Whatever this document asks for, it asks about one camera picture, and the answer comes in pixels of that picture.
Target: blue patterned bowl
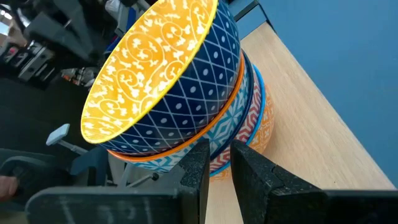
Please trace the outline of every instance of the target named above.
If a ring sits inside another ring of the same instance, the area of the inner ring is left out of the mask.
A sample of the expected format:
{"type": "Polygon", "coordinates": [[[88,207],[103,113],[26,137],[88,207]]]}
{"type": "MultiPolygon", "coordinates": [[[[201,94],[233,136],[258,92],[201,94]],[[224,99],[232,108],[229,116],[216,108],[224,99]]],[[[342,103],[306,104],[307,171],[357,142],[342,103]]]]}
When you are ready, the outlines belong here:
{"type": "Polygon", "coordinates": [[[164,156],[159,159],[154,159],[145,162],[130,162],[137,167],[153,170],[160,173],[170,171],[196,144],[197,142],[209,139],[210,141],[210,154],[214,154],[221,148],[229,145],[230,141],[234,138],[237,130],[239,131],[242,121],[245,120],[251,104],[253,91],[253,72],[250,63],[245,64],[244,76],[242,84],[239,88],[236,98],[229,106],[227,112],[221,119],[200,139],[185,147],[184,149],[175,152],[169,156],[164,156]]]}
{"type": "Polygon", "coordinates": [[[228,6],[220,1],[208,35],[167,94],[127,130],[109,141],[94,143],[134,157],[160,154],[183,144],[222,109],[234,89],[240,63],[236,23],[228,6]]]}

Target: wooden table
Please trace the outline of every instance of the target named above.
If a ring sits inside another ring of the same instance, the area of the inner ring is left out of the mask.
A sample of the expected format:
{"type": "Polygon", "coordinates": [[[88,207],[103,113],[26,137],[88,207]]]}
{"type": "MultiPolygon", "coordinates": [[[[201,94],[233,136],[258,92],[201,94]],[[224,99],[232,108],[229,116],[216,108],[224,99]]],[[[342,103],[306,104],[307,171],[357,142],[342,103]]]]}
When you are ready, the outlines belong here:
{"type": "MultiPolygon", "coordinates": [[[[241,45],[274,100],[268,159],[321,189],[394,189],[268,24],[241,45]]],[[[206,223],[243,223],[230,177],[211,182],[206,223]]]]}

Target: wooden tabletop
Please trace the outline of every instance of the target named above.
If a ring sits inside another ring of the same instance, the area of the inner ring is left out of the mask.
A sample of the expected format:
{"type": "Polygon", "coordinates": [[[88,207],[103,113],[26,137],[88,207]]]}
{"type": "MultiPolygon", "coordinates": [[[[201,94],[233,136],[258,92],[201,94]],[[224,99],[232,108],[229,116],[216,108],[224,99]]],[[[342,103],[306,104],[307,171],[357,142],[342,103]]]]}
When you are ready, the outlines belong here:
{"type": "MultiPolygon", "coordinates": [[[[268,24],[241,45],[274,101],[264,156],[321,189],[394,189],[268,24]]],[[[243,223],[230,177],[210,183],[206,223],[243,223]]]]}

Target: blue wall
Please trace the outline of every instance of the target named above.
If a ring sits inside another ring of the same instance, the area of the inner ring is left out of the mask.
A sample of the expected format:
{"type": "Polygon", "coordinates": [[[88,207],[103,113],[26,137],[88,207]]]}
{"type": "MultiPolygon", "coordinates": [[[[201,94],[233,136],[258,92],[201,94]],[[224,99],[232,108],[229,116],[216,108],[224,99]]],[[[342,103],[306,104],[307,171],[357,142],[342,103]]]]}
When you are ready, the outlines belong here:
{"type": "Polygon", "coordinates": [[[398,1],[259,2],[284,44],[398,186],[398,1]]]}
{"type": "Polygon", "coordinates": [[[8,26],[0,22],[0,34],[8,35],[8,26]]]}

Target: white object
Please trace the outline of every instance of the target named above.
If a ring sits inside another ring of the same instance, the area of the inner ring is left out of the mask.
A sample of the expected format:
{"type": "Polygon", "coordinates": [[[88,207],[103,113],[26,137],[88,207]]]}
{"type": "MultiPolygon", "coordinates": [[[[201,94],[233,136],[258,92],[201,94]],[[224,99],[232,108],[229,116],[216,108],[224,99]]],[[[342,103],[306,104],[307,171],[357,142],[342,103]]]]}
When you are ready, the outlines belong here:
{"type": "Polygon", "coordinates": [[[105,3],[105,10],[114,18],[118,19],[119,16],[119,0],[109,0],[105,3]]]}
{"type": "Polygon", "coordinates": [[[77,154],[83,155],[84,153],[87,152],[86,149],[83,149],[79,146],[70,144],[69,142],[62,140],[68,134],[69,127],[70,124],[64,124],[55,131],[51,132],[45,144],[48,146],[52,146],[54,144],[60,144],[61,146],[67,147],[68,149],[77,154]]]}
{"type": "Polygon", "coordinates": [[[12,19],[12,16],[9,13],[5,13],[4,17],[7,18],[7,19],[12,19]]]}
{"type": "Polygon", "coordinates": [[[134,167],[134,165],[132,165],[131,163],[127,163],[126,168],[124,169],[122,178],[118,184],[118,187],[126,187],[127,185],[127,180],[130,176],[131,170],[134,167]]]}

